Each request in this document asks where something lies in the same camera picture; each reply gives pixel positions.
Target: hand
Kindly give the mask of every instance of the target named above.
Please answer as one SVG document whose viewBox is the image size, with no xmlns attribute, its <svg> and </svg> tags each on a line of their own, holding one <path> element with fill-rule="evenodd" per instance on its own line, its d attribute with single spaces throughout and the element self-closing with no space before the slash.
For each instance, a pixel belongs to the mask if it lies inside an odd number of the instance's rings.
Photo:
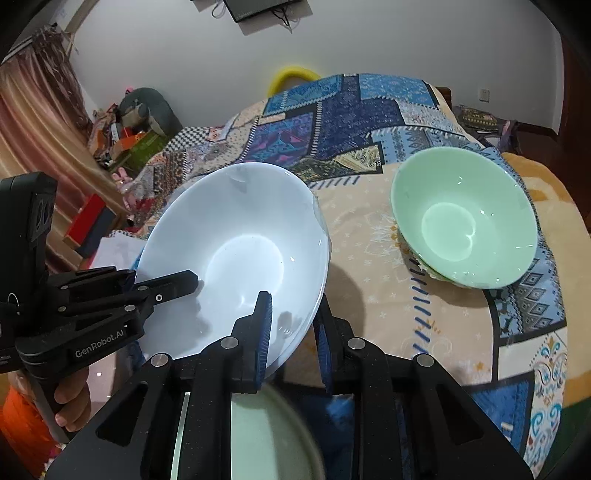
<svg viewBox="0 0 591 480">
<path fill-rule="evenodd" d="M 34 400 L 33 389 L 21 371 L 8 374 L 11 385 L 25 397 Z M 60 381 L 54 398 L 64 407 L 56 414 L 56 423 L 68 432 L 80 430 L 90 419 L 90 390 L 86 380 L 88 367 Z"/>
</svg>

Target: bed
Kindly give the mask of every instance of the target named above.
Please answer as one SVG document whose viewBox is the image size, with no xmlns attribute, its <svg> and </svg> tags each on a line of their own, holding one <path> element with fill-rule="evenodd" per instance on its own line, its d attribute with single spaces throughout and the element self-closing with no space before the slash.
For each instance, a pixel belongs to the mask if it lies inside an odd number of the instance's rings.
<svg viewBox="0 0 591 480">
<path fill-rule="evenodd" d="M 540 241 L 514 285 L 474 290 L 434 280 L 398 234 L 389 205 L 396 170 L 438 145 L 476 151 L 527 188 Z M 205 175 L 248 161 L 287 168 L 318 197 L 333 245 L 333 314 L 386 353 L 434 355 L 538 475 L 561 418 L 576 404 L 569 421 L 580 421 L 591 395 L 591 240 L 564 186 L 541 164 L 483 148 L 422 80 L 336 75 L 252 105 L 224 126 L 183 129 L 129 186 L 136 198 L 155 199 L 136 236 L 147 239 L 166 206 Z M 282 379 L 322 386 L 311 332 Z"/>
</svg>

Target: bowl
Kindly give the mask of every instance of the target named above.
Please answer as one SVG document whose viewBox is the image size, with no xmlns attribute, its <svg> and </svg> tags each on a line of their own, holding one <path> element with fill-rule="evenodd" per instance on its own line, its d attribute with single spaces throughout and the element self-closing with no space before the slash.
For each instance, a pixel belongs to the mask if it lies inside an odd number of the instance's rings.
<svg viewBox="0 0 591 480">
<path fill-rule="evenodd" d="M 501 288 L 534 259 L 538 231 L 528 197 L 477 153 L 435 147 L 412 155 L 398 169 L 391 202 L 410 249 L 454 283 Z"/>
<path fill-rule="evenodd" d="M 184 405 L 190 393 L 185 393 Z M 177 478 L 183 438 L 181 419 L 171 479 Z M 232 394 L 230 428 L 233 480 L 324 480 L 324 462 L 305 421 L 283 395 L 264 384 L 260 392 Z"/>
<path fill-rule="evenodd" d="M 330 239 L 314 194 L 271 164 L 222 168 L 187 189 L 162 215 L 144 248 L 137 281 L 182 270 L 199 276 L 194 295 L 163 303 L 146 320 L 144 355 L 182 358 L 230 335 L 272 295 L 267 375 L 296 349 L 320 304 Z"/>
</svg>

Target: stuffed animal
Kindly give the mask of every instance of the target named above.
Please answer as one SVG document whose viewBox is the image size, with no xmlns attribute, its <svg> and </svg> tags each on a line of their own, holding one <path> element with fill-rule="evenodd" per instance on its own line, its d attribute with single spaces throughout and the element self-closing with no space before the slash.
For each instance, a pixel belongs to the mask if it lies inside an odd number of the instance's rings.
<svg viewBox="0 0 591 480">
<path fill-rule="evenodd" d="M 162 137 L 172 138 L 183 126 L 164 97 L 153 88 L 137 88 L 119 104 L 123 127 L 135 128 L 144 122 Z"/>
</svg>

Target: green bowl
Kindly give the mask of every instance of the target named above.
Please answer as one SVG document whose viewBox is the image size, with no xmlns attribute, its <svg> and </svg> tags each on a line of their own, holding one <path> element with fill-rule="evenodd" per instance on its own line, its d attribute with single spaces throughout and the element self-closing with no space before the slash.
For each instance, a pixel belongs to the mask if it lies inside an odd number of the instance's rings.
<svg viewBox="0 0 591 480">
<path fill-rule="evenodd" d="M 530 201 L 505 170 L 477 153 L 435 147 L 412 155 L 398 169 L 390 199 L 408 246 L 454 283 L 504 287 L 534 259 Z"/>
</svg>

